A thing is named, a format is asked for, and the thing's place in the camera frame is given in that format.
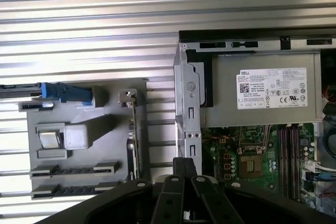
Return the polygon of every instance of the ram slot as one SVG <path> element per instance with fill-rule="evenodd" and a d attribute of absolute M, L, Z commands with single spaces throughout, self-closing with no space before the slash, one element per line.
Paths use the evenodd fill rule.
<path fill-rule="evenodd" d="M 286 188 L 286 194 L 285 197 L 289 198 L 289 188 L 290 188 L 290 177 L 289 177 L 289 137 L 288 137 L 288 132 L 287 130 L 283 130 L 283 134 L 284 134 L 284 154 L 285 154 L 285 169 L 284 169 L 284 175 L 285 175 L 285 179 L 284 179 L 284 183 L 285 183 L 285 188 Z"/>
<path fill-rule="evenodd" d="M 279 139 L 279 181 L 280 181 L 280 188 L 281 194 L 284 197 L 288 197 L 288 176 L 287 176 L 287 138 L 286 138 L 286 130 L 280 130 L 280 139 Z"/>
<path fill-rule="evenodd" d="M 299 130 L 290 128 L 290 199 L 298 200 L 300 197 L 300 152 L 299 152 Z"/>
<path fill-rule="evenodd" d="M 300 199 L 300 132 L 299 129 L 296 128 L 293 131 L 293 139 L 294 139 L 294 145 L 295 145 L 295 198 L 294 200 Z"/>

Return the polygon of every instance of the power supply label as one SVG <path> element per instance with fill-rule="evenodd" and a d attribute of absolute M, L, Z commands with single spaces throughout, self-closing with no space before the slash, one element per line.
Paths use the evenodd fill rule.
<path fill-rule="evenodd" d="M 239 110 L 308 106 L 306 68 L 241 70 L 237 106 Z"/>

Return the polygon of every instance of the ribbed metal panel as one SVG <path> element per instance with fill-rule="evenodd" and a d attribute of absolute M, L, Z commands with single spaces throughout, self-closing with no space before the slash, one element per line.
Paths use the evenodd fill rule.
<path fill-rule="evenodd" d="M 0 83 L 148 79 L 155 178 L 172 172 L 175 155 L 179 30 L 335 25 L 335 16 L 336 0 L 0 0 Z M 1 223 L 35 222 L 83 200 L 30 202 L 26 131 L 25 114 L 0 105 Z"/>

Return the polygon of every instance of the motherboard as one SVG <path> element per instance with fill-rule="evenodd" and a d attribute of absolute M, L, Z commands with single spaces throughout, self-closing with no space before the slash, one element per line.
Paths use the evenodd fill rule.
<path fill-rule="evenodd" d="M 314 185 L 302 180 L 305 162 L 314 159 L 312 124 L 205 128 L 202 141 L 204 174 L 249 181 L 314 207 Z"/>

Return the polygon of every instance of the blue latch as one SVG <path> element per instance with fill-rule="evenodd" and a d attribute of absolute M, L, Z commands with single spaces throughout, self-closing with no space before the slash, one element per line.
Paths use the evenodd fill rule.
<path fill-rule="evenodd" d="M 92 105 L 92 89 L 68 85 L 62 82 L 41 83 L 42 98 L 59 100 L 60 102 L 83 102 L 83 105 Z"/>

